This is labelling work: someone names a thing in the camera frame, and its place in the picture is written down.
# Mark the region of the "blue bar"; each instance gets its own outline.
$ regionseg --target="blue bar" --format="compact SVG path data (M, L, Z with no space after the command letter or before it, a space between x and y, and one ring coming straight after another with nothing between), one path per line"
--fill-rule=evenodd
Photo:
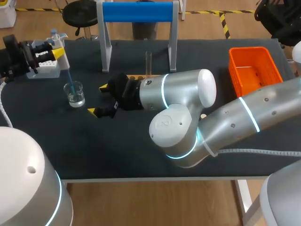
M172 2L103 2L104 22L172 22Z

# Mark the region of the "robot logo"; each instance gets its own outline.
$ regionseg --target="robot logo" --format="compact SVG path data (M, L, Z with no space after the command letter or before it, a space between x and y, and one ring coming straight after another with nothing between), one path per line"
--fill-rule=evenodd
M173 123L173 120L168 115L163 115L157 122L156 122L156 129L164 129L170 126Z

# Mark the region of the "stool seat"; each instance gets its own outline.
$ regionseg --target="stool seat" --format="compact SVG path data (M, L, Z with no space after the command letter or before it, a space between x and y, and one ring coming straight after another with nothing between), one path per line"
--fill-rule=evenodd
M90 27L97 24L96 2L79 0L63 9L63 20L72 27Z

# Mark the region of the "blue pipette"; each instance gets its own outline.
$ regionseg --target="blue pipette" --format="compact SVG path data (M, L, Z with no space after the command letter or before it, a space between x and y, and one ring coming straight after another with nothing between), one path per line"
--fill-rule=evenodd
M67 70L67 75L68 75L68 80L69 80L69 83L71 86L72 93L73 93L73 95L76 95L69 69Z

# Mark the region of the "black table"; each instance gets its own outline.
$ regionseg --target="black table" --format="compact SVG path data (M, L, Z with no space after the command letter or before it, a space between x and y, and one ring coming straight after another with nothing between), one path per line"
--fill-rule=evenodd
M207 157L191 169L173 164L150 139L149 123L157 112L119 110L114 119L97 119L87 108L110 103L98 88L109 78L125 72L145 73L145 51L152 50L153 74L169 70L167 41L113 41L110 73L102 73L98 42L66 41L66 52L74 80L83 83L86 106L69 107L59 79L9 83L2 102L15 128L32 136L46 153L61 179L89 178L184 178L267 176L298 160L258 154L220 154ZM215 104L209 114L235 99L228 71L231 47L265 46L271 53L283 80L293 73L277 40L180 40L177 71L207 68L217 85ZM0 126L5 126L0 117ZM301 117L292 118L226 148L254 148L299 151Z

